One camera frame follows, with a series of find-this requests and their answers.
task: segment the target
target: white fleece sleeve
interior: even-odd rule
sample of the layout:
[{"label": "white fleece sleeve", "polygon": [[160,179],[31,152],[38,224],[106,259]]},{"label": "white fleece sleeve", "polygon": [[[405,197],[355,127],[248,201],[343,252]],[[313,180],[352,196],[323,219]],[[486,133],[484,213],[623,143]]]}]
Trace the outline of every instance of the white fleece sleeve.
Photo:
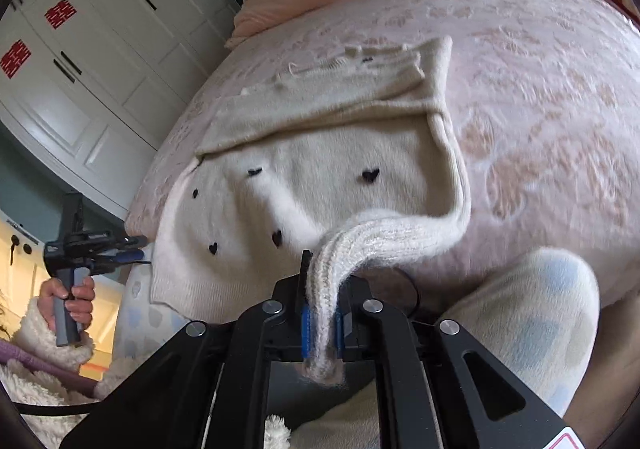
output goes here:
[{"label": "white fleece sleeve", "polygon": [[94,354],[92,338],[86,332],[81,332],[80,339],[79,346],[56,346],[56,334],[49,330],[47,321],[38,310],[38,298],[33,297],[12,342],[43,361],[78,373],[80,366]]}]

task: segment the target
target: cream knit sweater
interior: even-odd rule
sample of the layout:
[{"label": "cream knit sweater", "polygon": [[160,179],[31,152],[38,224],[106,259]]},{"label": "cream knit sweater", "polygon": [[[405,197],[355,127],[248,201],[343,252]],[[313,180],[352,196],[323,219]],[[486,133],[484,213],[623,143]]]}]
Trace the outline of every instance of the cream knit sweater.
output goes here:
[{"label": "cream knit sweater", "polygon": [[351,47],[217,101],[164,207],[151,300],[235,320],[311,249],[308,369],[334,379],[340,283],[364,263],[436,255],[466,230],[468,181],[444,96],[450,50],[449,37]]}]

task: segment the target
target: metal bolt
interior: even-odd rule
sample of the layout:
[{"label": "metal bolt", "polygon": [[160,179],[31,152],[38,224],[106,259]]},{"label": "metal bolt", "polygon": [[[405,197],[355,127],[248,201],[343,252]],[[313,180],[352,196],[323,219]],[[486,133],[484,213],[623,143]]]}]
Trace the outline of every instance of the metal bolt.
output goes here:
[{"label": "metal bolt", "polygon": [[362,307],[372,314],[377,314],[378,312],[382,312],[383,305],[377,299],[367,299],[364,303],[362,303]]},{"label": "metal bolt", "polygon": [[282,303],[275,299],[269,299],[262,303],[262,311],[270,315],[278,314],[282,311]]},{"label": "metal bolt", "polygon": [[200,337],[207,330],[207,325],[201,321],[191,321],[187,324],[185,332],[190,337]]},{"label": "metal bolt", "polygon": [[456,335],[460,331],[460,325],[451,319],[445,319],[440,323],[440,331],[447,335]]}]

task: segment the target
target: hand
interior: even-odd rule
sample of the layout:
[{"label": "hand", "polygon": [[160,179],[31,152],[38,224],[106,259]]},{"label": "hand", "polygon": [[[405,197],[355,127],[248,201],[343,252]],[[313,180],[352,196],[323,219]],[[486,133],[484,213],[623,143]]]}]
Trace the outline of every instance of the hand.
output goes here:
[{"label": "hand", "polygon": [[[93,320],[91,312],[94,305],[91,301],[95,299],[95,283],[92,277],[88,275],[82,280],[82,286],[74,286],[71,294],[76,298],[72,301],[65,301],[65,307],[71,313],[74,321],[82,324],[87,329]],[[53,315],[53,298],[60,297],[66,299],[68,292],[60,279],[52,277],[47,279],[40,286],[40,295],[38,296],[38,310],[47,321],[47,325],[52,332],[56,331],[56,318]]]}]

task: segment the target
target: bed sheet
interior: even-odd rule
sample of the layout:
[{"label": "bed sheet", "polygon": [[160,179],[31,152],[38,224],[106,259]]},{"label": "bed sheet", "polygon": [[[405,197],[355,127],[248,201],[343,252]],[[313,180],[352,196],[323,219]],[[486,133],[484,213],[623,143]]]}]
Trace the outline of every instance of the bed sheet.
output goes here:
[{"label": "bed sheet", "polygon": [[345,45],[453,38],[447,104],[465,156],[472,217],[451,251],[412,267],[444,309],[487,270],[540,245],[592,265],[608,305],[640,276],[640,32],[601,0],[344,0],[248,39],[175,125],[130,209],[153,238],[172,183],[216,99]]}]

